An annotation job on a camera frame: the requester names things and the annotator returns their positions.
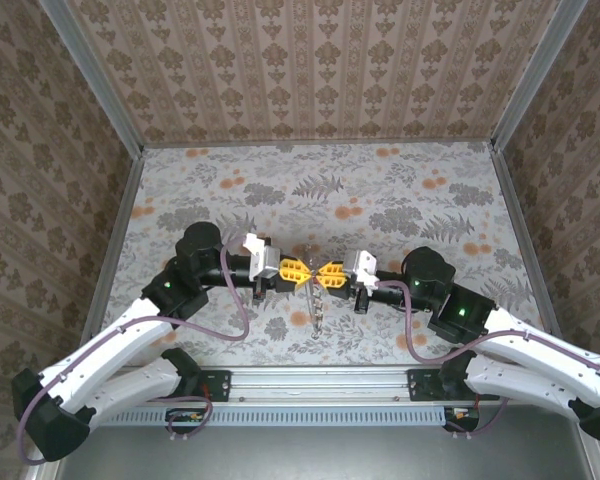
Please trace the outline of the steel key ring plate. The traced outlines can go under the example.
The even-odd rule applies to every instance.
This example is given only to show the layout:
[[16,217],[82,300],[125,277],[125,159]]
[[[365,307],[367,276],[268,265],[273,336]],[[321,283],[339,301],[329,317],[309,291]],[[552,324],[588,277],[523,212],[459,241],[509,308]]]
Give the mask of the steel key ring plate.
[[318,340],[323,333],[323,300],[321,285],[316,280],[320,267],[317,248],[311,244],[304,246],[303,261],[311,271],[311,279],[305,284],[308,311],[311,319],[311,339]]

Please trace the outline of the floral patterned table cover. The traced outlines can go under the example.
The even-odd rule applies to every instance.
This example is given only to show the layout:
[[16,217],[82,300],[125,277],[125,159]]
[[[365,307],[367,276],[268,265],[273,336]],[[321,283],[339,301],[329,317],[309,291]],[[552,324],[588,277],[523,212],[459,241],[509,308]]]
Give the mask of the floral patterned table cover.
[[[118,318],[200,220],[224,239],[252,232],[320,266],[349,250],[372,253],[396,273],[427,246],[456,269],[457,282],[544,329],[486,143],[338,144],[154,149],[144,168],[119,258],[105,321]],[[178,329],[132,360],[149,363],[179,347],[205,366],[405,364],[403,315],[322,290],[323,333],[311,339],[306,287],[247,304],[250,331],[230,342]],[[245,324],[225,289],[214,289],[197,324],[222,334]]]

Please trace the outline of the grey metal shelf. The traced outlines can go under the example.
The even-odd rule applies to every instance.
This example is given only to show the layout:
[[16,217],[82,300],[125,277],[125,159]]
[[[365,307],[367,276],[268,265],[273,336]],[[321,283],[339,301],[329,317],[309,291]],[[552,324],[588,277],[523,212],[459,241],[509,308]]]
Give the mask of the grey metal shelf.
[[154,428],[106,428],[62,461],[59,480],[593,480],[564,422],[488,433],[440,428],[209,428],[188,440]]

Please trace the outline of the aluminium side rail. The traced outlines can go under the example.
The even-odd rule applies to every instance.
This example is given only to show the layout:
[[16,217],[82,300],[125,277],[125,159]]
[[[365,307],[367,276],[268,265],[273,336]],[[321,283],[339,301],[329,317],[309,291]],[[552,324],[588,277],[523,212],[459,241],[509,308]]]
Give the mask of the aluminium side rail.
[[114,222],[111,236],[107,246],[103,265],[92,296],[90,308],[86,317],[79,346],[86,345],[100,332],[105,319],[111,289],[115,279],[119,258],[123,249],[124,239],[134,201],[139,189],[142,171],[144,168],[143,152],[133,159],[127,178],[123,195],[121,197],[118,213]]
[[487,143],[490,156],[494,166],[503,194],[504,202],[509,212],[509,217],[516,235],[530,286],[534,293],[540,318],[546,331],[555,337],[562,339],[563,334],[556,317],[548,288],[546,286],[542,270],[529,234],[524,214],[515,191],[515,186],[508,170],[505,158],[500,150],[497,150],[490,142]]

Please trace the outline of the long aluminium base rail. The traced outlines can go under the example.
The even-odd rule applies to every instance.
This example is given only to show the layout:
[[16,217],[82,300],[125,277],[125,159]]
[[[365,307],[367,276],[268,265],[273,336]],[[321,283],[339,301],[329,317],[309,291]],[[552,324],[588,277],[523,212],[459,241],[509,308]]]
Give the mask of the long aluminium base rail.
[[[162,398],[174,392],[187,375],[201,370],[229,370],[231,391],[227,402],[203,397]],[[324,402],[413,402],[404,367],[235,367],[201,369],[190,361],[178,366],[174,360],[158,358],[152,363],[121,374],[110,368],[89,374],[68,364],[41,373],[41,384],[50,388],[61,407],[75,413],[94,408],[103,417],[132,407],[155,404],[260,403],[309,404]]]

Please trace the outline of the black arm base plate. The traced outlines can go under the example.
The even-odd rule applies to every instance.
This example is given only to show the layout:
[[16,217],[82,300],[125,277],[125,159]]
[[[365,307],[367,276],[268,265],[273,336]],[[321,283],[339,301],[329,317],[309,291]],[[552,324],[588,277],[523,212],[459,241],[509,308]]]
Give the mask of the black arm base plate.
[[473,392],[463,379],[440,369],[411,369],[407,372],[410,399],[417,401],[470,401]]
[[212,402],[227,402],[231,391],[229,370],[201,370],[185,376],[173,393],[162,398],[203,397]]

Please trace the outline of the thin aluminium wall rail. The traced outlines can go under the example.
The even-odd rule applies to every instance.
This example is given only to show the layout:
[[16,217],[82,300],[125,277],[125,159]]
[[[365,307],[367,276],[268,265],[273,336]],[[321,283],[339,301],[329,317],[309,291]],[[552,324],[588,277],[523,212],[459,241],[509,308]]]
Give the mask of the thin aluminium wall rail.
[[412,143],[487,143],[491,145],[492,139],[488,137],[449,137],[449,138],[361,138],[361,139],[292,139],[292,140],[251,140],[251,141],[209,141],[209,142],[166,142],[146,143],[142,150],[169,149],[169,148],[224,148],[224,147],[264,147],[264,146],[299,146],[299,145],[338,145],[338,144],[412,144]]

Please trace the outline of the aluminium frame post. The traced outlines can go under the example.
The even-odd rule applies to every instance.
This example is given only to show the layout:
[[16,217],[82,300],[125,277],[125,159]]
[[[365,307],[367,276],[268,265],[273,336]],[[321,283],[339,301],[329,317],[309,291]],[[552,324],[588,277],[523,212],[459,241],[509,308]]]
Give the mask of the aluminium frame post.
[[560,0],[491,135],[495,151],[503,151],[513,136],[587,3],[588,0]]
[[40,4],[81,71],[99,105],[133,161],[142,156],[144,141],[109,80],[67,0],[40,0]]

